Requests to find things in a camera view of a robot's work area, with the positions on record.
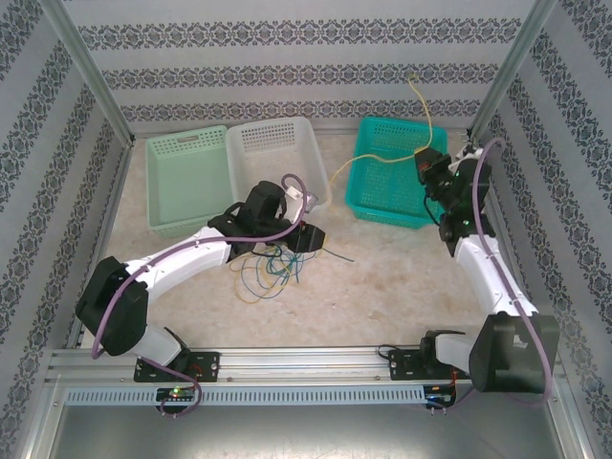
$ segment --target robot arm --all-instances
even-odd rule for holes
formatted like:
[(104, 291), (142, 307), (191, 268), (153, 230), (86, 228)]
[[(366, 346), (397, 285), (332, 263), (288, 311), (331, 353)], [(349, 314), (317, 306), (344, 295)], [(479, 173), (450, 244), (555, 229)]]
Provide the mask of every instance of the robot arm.
[(474, 387), (481, 392), (542, 393), (542, 361), (516, 302), (533, 325), (551, 367), (557, 353), (558, 325), (553, 317), (539, 314), (502, 261), (495, 234), (482, 214), (491, 175), (487, 165), (475, 184), (476, 204), (481, 212), (478, 217), (485, 235), (481, 240), (477, 234), (471, 192), (481, 152), (469, 146), (455, 163), (450, 156), (431, 148), (416, 157), (426, 196), (444, 209), (440, 238), (468, 274), (484, 316), (478, 337), (452, 331), (427, 332), (421, 341), (425, 366), (446, 364), (459, 368), (470, 375)]
[[(285, 245), (296, 253), (321, 249), (325, 233), (315, 226), (297, 223), (300, 214), (309, 212), (316, 199), (312, 194), (304, 199), (302, 192), (292, 186), (284, 189), (271, 182), (260, 182), (245, 203), (231, 206), (224, 214), (211, 219), (206, 227), (174, 246), (127, 263), (120, 263), (112, 256), (100, 261), (76, 305), (76, 315), (96, 334), (111, 298), (128, 277), (142, 272), (127, 285), (114, 304), (101, 345), (111, 356), (134, 354), (183, 372), (189, 350), (169, 330), (146, 323), (149, 303), (193, 275), (252, 251), (256, 244), (253, 238), (270, 240), (286, 232), (285, 236), (270, 243)], [(198, 243), (203, 239), (226, 237), (241, 240)], [(160, 258), (161, 262), (153, 263)]]

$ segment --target yellow wire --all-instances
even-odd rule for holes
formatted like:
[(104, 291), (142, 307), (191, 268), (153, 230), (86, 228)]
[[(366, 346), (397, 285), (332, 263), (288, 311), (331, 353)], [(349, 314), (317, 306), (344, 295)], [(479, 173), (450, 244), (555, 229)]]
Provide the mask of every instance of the yellow wire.
[[(274, 251), (275, 251), (274, 248), (270, 248), (270, 249), (265, 249), (263, 252), (264, 253), (272, 253)], [(238, 258), (233, 259), (229, 263), (229, 270), (232, 271), (233, 273), (236, 273), (236, 276), (233, 279), (233, 290), (234, 290), (234, 293), (236, 294), (236, 297), (240, 301), (242, 301), (243, 303), (247, 303), (247, 304), (258, 303), (259, 300), (264, 299), (264, 297), (266, 295), (268, 295), (270, 292), (276, 292), (276, 291), (284, 290), (285, 287), (287, 287), (290, 284), (291, 280), (292, 280), (291, 271), (289, 271), (289, 266), (287, 266), (283, 260), (280, 260), (280, 262), (283, 265), (284, 270), (289, 275), (289, 280), (285, 284), (282, 284), (280, 286), (274, 285), (273, 282), (271, 282), (270, 278), (268, 277), (268, 274), (266, 273), (265, 266), (263, 266), (263, 265), (260, 266), (259, 268), (254, 267), (254, 266), (245, 266), (244, 268), (240, 267), (238, 269), (235, 269), (235, 268), (232, 267), (232, 265), (236, 261), (238, 261), (238, 260), (242, 261), (243, 263), (247, 263), (249, 260), (257, 258), (258, 256), (259, 255), (254, 255), (252, 253), (249, 253), (249, 254), (245, 254), (243, 256), (239, 256)], [(242, 295), (240, 295), (240, 291), (238, 290), (238, 280), (240, 280), (241, 272), (242, 271), (247, 271), (247, 270), (253, 270), (253, 271), (259, 270), (261, 272), (261, 274), (262, 274), (262, 277), (266, 280), (266, 283), (268, 284), (268, 289), (261, 295), (262, 297), (259, 297), (256, 300), (245, 299), (244, 297), (242, 297)]]
[(381, 158), (380, 156), (373, 155), (371, 153), (368, 153), (368, 154), (365, 154), (365, 155), (356, 156), (355, 158), (352, 158), (351, 160), (349, 160), (346, 163), (344, 163), (343, 165), (341, 165), (340, 168), (336, 172), (334, 172), (334, 175), (332, 175), (332, 178), (329, 179), (329, 187), (330, 187), (330, 189), (331, 189), (332, 185), (334, 184), (334, 182), (336, 181), (336, 178), (338, 177), (340, 172), (342, 170), (344, 170), (344, 168), (347, 167), (349, 164), (352, 164), (352, 163), (354, 163), (357, 160), (363, 160), (364, 158), (372, 158), (373, 160), (377, 160), (377, 161), (379, 161), (381, 163), (385, 163), (385, 164), (401, 163), (402, 161), (411, 160), (416, 155), (421, 153), (423, 150), (425, 150), (425, 149), (427, 149), (427, 148), (429, 148), (431, 146), (431, 143), (433, 142), (433, 124), (431, 122), (431, 115), (429, 114), (429, 107), (427, 106), (427, 102), (426, 102), (425, 98), (423, 97), (423, 95), (414, 86), (414, 84), (412, 84), (412, 77), (413, 76), (409, 76), (408, 77), (408, 84), (410, 85), (410, 88), (412, 88), (412, 91), (414, 91), (415, 94), (421, 100), (421, 103), (423, 104), (423, 108), (425, 109), (425, 114), (426, 114), (426, 117), (427, 117), (427, 124), (429, 126), (429, 141), (427, 142), (427, 144), (424, 145), (424, 146), (420, 146), (418, 148), (415, 148), (413, 154), (408, 155), (408, 156), (404, 156), (403, 158), (397, 158), (395, 160), (386, 160), (385, 158)]

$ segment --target teal basket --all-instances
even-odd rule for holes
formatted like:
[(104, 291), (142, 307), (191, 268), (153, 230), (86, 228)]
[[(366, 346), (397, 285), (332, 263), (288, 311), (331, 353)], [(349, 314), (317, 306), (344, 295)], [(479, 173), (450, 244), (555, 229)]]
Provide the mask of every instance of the teal basket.
[[(375, 154), (386, 160), (411, 155), (429, 140), (429, 127), (419, 122), (365, 118), (357, 137), (355, 156)], [(447, 132), (433, 128), (431, 147), (447, 153)], [(414, 159), (385, 164), (372, 158), (355, 161), (346, 189), (346, 204), (357, 218), (418, 229), (431, 222), (423, 205), (425, 187), (419, 183)], [(442, 209), (428, 202), (439, 217)]]

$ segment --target vent slot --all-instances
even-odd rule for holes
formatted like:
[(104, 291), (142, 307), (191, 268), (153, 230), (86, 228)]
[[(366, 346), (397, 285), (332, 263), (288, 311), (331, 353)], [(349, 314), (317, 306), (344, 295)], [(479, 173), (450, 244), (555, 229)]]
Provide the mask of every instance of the vent slot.
[[(348, 387), (215, 387), (203, 386), (202, 404), (209, 406), (322, 405), (322, 404), (423, 404), (421, 385)], [(155, 403), (155, 387), (71, 388), (66, 405), (138, 406)], [(190, 404), (172, 402), (168, 405)]]

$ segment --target striped wall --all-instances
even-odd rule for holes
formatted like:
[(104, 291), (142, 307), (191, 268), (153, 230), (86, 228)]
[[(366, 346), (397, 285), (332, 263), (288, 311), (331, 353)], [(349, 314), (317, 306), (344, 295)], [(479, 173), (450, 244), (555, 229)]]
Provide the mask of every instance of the striped wall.
[(469, 127), (534, 0), (65, 2), (137, 135), (303, 115)]
[(514, 252), (561, 326), (597, 457), (612, 457), (611, 8), (559, 1), (490, 123), (508, 142), (493, 178)]
[(0, 458), (63, 347), (123, 157), (40, 6), (0, 5)]

